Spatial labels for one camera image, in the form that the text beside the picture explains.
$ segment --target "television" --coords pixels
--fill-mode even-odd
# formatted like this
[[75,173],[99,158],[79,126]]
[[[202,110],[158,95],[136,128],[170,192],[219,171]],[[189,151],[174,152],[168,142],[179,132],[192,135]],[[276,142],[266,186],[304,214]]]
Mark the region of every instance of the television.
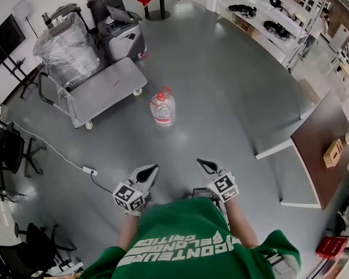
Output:
[[[0,46],[8,55],[12,53],[25,39],[26,38],[13,15],[10,15],[0,25]],[[6,59],[6,56],[2,51],[0,51],[0,59],[2,61]]]

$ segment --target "clear plastic bottle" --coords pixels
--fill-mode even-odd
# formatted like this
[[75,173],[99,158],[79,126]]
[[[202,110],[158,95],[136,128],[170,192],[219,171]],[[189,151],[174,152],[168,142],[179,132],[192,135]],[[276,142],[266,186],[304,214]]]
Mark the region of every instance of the clear plastic bottle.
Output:
[[176,119],[176,103],[172,97],[172,90],[162,87],[150,102],[150,109],[155,122],[163,127],[170,126]]

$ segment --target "black cart handle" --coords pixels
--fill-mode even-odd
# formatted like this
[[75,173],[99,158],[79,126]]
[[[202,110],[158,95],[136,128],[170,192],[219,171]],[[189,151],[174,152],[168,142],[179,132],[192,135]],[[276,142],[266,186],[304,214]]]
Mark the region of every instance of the black cart handle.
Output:
[[44,77],[48,77],[49,74],[48,73],[45,73],[45,72],[41,72],[39,73],[39,79],[38,79],[38,84],[39,84],[39,96],[40,98],[45,101],[46,103],[50,104],[50,105],[54,105],[54,102],[51,101],[50,99],[46,98],[43,94],[42,94],[42,91],[41,91],[41,77],[44,76]]

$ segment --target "caster wheel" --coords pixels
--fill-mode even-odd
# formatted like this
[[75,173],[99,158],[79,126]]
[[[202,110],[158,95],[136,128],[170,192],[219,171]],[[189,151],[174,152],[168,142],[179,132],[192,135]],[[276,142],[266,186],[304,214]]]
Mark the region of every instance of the caster wheel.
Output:
[[86,128],[87,128],[88,130],[91,130],[91,129],[93,128],[92,120],[86,122]]
[[140,88],[140,89],[134,91],[134,92],[133,92],[133,95],[134,95],[134,96],[139,96],[141,93],[142,93],[142,88]]

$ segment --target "plastic wrap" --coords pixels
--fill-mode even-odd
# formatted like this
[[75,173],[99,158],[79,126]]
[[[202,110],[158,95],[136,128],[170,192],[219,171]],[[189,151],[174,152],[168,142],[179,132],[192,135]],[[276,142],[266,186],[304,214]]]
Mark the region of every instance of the plastic wrap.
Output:
[[83,21],[76,13],[47,29],[36,41],[33,55],[51,69],[65,87],[74,88],[104,68]]

